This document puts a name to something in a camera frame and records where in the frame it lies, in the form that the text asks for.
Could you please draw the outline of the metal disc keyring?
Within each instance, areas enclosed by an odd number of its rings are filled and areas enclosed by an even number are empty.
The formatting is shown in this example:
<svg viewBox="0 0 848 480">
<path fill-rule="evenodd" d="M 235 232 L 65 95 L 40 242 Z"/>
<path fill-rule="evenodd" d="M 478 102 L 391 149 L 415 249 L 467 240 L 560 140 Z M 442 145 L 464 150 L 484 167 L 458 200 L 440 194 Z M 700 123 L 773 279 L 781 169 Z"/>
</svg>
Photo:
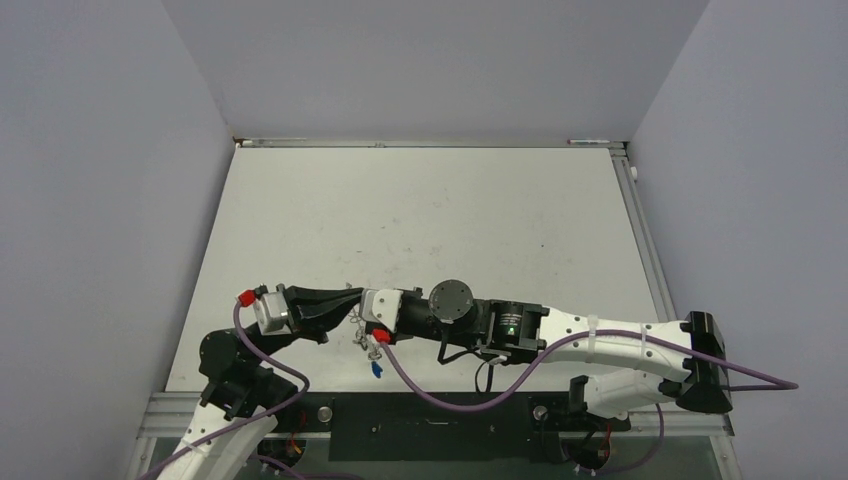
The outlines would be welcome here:
<svg viewBox="0 0 848 480">
<path fill-rule="evenodd" d="M 348 320 L 356 327 L 353 343 L 366 354 L 370 362 L 379 362 L 382 353 L 378 342 L 366 331 L 366 322 L 355 311 L 348 314 Z"/>
</svg>

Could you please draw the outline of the key with blue tag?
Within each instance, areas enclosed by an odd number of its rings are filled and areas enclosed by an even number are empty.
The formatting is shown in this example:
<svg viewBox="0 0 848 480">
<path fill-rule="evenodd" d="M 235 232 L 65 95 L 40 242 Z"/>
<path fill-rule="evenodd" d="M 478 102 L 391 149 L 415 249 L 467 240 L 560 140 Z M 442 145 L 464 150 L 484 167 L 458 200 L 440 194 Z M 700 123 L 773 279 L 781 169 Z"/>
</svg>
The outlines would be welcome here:
<svg viewBox="0 0 848 480">
<path fill-rule="evenodd" d="M 374 377 L 375 377 L 375 378 L 377 378 L 377 379 L 381 379 L 381 378 L 382 378 L 382 372 L 383 372 L 383 369 L 382 369 L 382 367 L 379 365 L 379 363 L 378 363 L 378 362 L 376 362 L 376 361 L 372 361 L 372 362 L 370 363 L 370 367 L 371 367 L 371 371 L 372 371 L 372 374 L 374 375 Z"/>
</svg>

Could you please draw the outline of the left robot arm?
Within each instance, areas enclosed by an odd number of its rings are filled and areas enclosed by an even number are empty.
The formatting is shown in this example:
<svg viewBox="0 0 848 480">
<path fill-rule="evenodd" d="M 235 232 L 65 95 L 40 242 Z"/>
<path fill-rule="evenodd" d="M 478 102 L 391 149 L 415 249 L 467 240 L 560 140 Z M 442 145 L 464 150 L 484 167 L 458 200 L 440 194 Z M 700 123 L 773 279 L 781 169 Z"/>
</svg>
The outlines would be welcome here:
<svg viewBox="0 0 848 480">
<path fill-rule="evenodd" d="M 207 384 L 174 452 L 146 479 L 233 479 L 266 434 L 289 428 L 307 376 L 273 354 L 297 340 L 327 342 L 364 290 L 260 285 L 239 294 L 229 329 L 207 334 L 199 347 Z"/>
</svg>

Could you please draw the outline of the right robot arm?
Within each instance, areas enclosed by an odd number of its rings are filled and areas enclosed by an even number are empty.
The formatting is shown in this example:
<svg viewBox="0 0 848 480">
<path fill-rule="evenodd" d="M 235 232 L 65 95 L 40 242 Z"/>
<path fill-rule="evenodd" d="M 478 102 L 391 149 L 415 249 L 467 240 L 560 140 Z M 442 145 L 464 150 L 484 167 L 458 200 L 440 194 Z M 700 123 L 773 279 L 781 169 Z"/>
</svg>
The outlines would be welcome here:
<svg viewBox="0 0 848 480">
<path fill-rule="evenodd" d="M 712 314 L 692 311 L 673 322 L 639 323 L 578 315 L 541 304 L 478 299 L 459 280 L 420 290 L 379 291 L 372 315 L 387 329 L 378 341 L 421 338 L 459 347 L 491 367 L 580 362 L 608 374 L 576 376 L 567 419 L 589 428 L 601 418 L 673 402 L 681 409 L 725 414 L 732 409 L 725 342 Z"/>
</svg>

